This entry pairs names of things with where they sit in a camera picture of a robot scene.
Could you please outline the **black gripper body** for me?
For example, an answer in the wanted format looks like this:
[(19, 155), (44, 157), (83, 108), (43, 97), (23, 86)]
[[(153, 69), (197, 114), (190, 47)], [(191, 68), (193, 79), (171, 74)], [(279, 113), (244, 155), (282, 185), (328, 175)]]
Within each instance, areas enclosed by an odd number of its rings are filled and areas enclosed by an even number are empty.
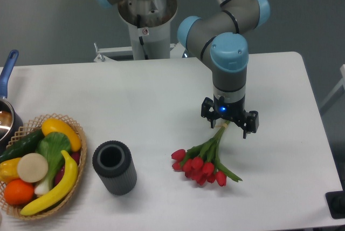
[(221, 118), (224, 120), (229, 120), (234, 122), (237, 125), (243, 125), (245, 123), (245, 97), (242, 97), (239, 101), (234, 103), (227, 103), (225, 102), (224, 97), (220, 97), (217, 99), (214, 97), (213, 100), (213, 111), (211, 112), (211, 116), (209, 122), (213, 123), (217, 119)]

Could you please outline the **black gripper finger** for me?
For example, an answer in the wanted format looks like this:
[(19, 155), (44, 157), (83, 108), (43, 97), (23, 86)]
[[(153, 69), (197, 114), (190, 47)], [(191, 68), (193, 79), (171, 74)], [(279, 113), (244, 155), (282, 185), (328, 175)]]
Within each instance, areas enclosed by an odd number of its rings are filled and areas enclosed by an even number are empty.
[(242, 125), (243, 138), (246, 139), (250, 133), (256, 133), (259, 127), (259, 113), (257, 111), (244, 112), (244, 123)]
[(213, 110), (214, 102), (212, 99), (205, 97), (201, 105), (201, 117), (206, 118), (210, 123), (211, 128), (215, 128), (216, 125), (216, 113)]

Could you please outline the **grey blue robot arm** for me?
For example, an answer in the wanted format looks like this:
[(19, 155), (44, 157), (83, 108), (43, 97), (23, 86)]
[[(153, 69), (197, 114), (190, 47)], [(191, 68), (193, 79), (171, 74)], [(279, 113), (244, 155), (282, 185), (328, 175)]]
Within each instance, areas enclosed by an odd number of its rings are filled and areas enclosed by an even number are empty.
[[(170, 57), (170, 22), (177, 0), (97, 0), (116, 5), (128, 25), (135, 60)], [(220, 12), (209, 19), (190, 16), (178, 27), (177, 39), (212, 72), (213, 98), (205, 98), (201, 116), (211, 125), (219, 118), (231, 121), (244, 134), (256, 133), (257, 111), (245, 110), (249, 50), (244, 33), (270, 17), (268, 0), (217, 0)]]

